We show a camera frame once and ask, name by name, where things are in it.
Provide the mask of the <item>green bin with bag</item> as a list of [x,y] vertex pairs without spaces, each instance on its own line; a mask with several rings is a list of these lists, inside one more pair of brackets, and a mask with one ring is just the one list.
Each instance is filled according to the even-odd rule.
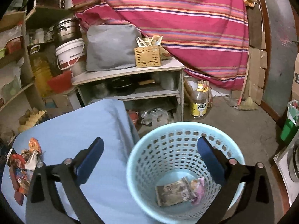
[[298,101],[291,100],[287,104],[287,118],[281,131],[280,138],[289,145],[298,131]]

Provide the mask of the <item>light blue plastic basket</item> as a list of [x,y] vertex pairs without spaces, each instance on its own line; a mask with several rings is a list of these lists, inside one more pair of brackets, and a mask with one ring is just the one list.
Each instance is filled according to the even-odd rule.
[[[213,202],[221,186],[212,179],[207,161],[197,151],[198,138],[204,136],[228,158],[245,164],[233,139],[223,131],[203,123],[177,122],[160,126],[143,136],[134,146],[127,162],[127,185],[139,207],[161,223],[196,223]],[[181,178],[204,178],[205,195],[199,205],[189,201],[160,207],[156,187]]]

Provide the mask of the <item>cardboard box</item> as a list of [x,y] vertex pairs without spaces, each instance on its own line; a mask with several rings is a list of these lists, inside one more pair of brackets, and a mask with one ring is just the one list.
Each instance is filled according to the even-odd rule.
[[76,87],[72,87],[60,94],[52,94],[45,97],[44,102],[48,116],[55,118],[81,108],[77,93]]

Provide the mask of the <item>yellow oil jug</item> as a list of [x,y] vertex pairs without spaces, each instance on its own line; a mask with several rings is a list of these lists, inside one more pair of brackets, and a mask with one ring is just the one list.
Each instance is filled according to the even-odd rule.
[[51,87],[48,85],[48,81],[52,79],[52,73],[46,54],[40,52],[40,45],[35,45],[30,49],[29,60],[36,87],[41,97],[47,97],[52,93]]

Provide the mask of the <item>beige printed food packet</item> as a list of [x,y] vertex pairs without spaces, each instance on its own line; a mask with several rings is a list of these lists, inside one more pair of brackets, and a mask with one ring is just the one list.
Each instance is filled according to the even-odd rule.
[[186,177],[168,185],[156,186],[155,191],[160,207],[173,206],[197,197]]

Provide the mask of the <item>yellow egg tray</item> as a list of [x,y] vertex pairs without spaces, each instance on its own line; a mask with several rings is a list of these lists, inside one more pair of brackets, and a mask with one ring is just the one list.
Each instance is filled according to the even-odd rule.
[[18,127],[18,132],[22,133],[30,128],[44,122],[47,119],[47,111],[40,110],[37,114],[31,114],[24,124]]

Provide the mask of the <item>orange snack wrapper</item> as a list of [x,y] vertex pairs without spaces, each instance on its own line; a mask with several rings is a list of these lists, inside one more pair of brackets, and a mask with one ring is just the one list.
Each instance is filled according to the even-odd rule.
[[29,146],[29,152],[33,153],[34,151],[36,151],[38,155],[43,154],[41,146],[37,139],[31,138],[28,142],[28,146]]

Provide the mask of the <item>wooden side cabinet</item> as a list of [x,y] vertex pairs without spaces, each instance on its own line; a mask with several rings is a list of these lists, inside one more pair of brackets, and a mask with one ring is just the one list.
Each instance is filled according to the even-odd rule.
[[130,101],[128,109],[145,109],[150,102],[163,107],[171,99],[176,107],[174,121],[183,121],[185,66],[177,59],[164,60],[158,67],[131,67],[120,70],[84,72],[72,79],[85,106],[104,98]]

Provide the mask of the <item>white plastic bucket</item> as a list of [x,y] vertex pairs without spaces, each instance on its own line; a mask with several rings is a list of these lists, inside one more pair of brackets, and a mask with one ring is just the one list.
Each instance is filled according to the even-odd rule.
[[67,70],[75,64],[86,62],[85,42],[82,38],[73,39],[55,49],[57,66],[60,70]]

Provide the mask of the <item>steel cooking pot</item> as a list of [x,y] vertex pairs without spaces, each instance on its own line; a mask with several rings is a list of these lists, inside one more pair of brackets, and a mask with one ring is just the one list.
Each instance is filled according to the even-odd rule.
[[80,20],[67,18],[59,21],[53,28],[53,38],[56,48],[74,39],[82,38]]

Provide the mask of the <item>red plastic basket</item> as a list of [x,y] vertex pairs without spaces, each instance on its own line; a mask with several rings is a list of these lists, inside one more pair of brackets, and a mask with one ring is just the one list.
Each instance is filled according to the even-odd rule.
[[18,36],[13,39],[10,39],[6,45],[6,55],[12,54],[15,51],[18,51],[23,48],[23,36]]

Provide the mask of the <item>yellow utensil holder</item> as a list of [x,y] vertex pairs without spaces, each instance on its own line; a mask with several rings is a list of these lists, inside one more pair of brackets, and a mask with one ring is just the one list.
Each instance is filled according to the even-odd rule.
[[160,67],[160,45],[163,37],[154,35],[153,37],[137,37],[138,47],[134,49],[135,62],[138,68]]

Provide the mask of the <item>oil bottle on floor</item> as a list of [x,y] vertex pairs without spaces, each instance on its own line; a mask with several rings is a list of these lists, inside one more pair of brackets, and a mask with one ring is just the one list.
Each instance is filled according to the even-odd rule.
[[202,83],[198,83],[197,89],[192,94],[191,115],[203,117],[207,112],[208,90]]

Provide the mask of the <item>maroon scouring pad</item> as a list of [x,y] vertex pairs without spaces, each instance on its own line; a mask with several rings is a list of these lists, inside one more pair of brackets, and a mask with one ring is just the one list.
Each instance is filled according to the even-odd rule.
[[13,185],[13,189],[15,191],[14,193],[14,199],[16,200],[16,202],[22,206],[23,205],[23,201],[24,201],[24,194],[21,193],[20,190],[20,184],[17,181],[16,178],[16,168],[15,166],[11,165],[9,168],[9,174],[10,174],[10,179]]

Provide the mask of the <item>green plastic tray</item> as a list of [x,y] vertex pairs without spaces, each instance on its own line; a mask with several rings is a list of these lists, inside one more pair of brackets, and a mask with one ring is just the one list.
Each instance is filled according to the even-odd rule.
[[6,48],[0,49],[0,58],[3,58],[5,56],[5,53],[6,53]]

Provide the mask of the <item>white face mask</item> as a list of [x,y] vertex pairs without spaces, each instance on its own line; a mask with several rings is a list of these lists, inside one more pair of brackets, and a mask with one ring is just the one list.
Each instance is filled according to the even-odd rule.
[[36,166],[38,164],[38,151],[33,151],[29,159],[27,160],[25,164],[25,169],[34,171]]

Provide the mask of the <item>red plastic bowl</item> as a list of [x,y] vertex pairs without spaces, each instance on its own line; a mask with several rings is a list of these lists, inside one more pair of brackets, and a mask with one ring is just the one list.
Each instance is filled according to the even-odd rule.
[[69,90],[72,87],[71,79],[71,71],[67,70],[64,71],[62,74],[48,80],[47,84],[50,86],[52,91],[54,91],[57,94],[60,94],[64,91]]

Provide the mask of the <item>red snack wrapper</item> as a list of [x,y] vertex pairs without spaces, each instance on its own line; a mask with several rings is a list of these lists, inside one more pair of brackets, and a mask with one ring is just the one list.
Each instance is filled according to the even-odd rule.
[[20,154],[12,154],[10,156],[10,164],[14,165],[17,168],[25,169],[26,160]]

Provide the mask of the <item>red striped curtain cloth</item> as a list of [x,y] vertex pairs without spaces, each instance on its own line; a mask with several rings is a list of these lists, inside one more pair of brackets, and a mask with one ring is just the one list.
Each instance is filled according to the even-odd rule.
[[248,59],[243,0],[71,0],[91,3],[76,13],[82,27],[133,24],[185,65],[187,74],[224,88],[242,89]]

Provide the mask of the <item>pink floral wrapper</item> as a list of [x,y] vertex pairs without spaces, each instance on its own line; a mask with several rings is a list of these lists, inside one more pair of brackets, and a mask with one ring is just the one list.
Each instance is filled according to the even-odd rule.
[[196,197],[191,199],[191,204],[193,205],[199,205],[202,198],[205,195],[205,180],[204,177],[196,178],[191,181],[191,190],[195,194]]

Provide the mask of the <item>straw broom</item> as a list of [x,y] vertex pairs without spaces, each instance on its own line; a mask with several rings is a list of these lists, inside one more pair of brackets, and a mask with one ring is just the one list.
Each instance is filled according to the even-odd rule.
[[242,86],[240,98],[237,102],[237,105],[234,107],[237,110],[253,111],[253,110],[256,110],[258,107],[257,104],[252,100],[251,96],[248,96],[245,100],[243,100],[248,76],[249,76],[249,65],[247,65],[247,68],[246,68],[246,74],[245,74],[245,79],[244,79],[244,83]]

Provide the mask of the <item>wooden wall shelf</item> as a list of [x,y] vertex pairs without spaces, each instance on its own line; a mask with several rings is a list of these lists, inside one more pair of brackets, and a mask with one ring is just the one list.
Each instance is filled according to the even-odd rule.
[[13,72],[18,72],[19,74],[11,79],[19,79],[21,84],[21,89],[1,104],[1,130],[4,133],[14,132],[18,135],[19,118],[26,110],[45,109],[29,60],[28,43],[25,41],[26,32],[42,27],[49,28],[71,14],[70,9],[37,6],[30,12],[10,12],[1,18],[1,32],[21,25],[23,36],[22,48],[1,58],[1,80]]

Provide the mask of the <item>light blue table cloth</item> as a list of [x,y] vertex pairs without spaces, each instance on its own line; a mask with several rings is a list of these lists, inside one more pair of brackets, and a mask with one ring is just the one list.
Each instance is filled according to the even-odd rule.
[[[38,140],[47,166],[61,164],[93,141],[102,138],[104,151],[87,182],[80,189],[104,223],[154,223],[130,194],[126,169],[128,157],[138,142],[138,134],[123,102],[104,99],[89,106],[55,117],[20,133],[13,149],[20,153],[31,138]],[[56,183],[68,216],[77,219],[61,183]],[[26,223],[26,201],[14,199],[9,167],[1,179],[1,223]]]

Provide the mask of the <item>grey fabric cover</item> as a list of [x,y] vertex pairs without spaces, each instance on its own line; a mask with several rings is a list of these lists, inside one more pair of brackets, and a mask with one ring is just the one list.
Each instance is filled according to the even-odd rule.
[[134,49],[141,33],[134,25],[96,25],[87,31],[86,69],[89,72],[136,66]]

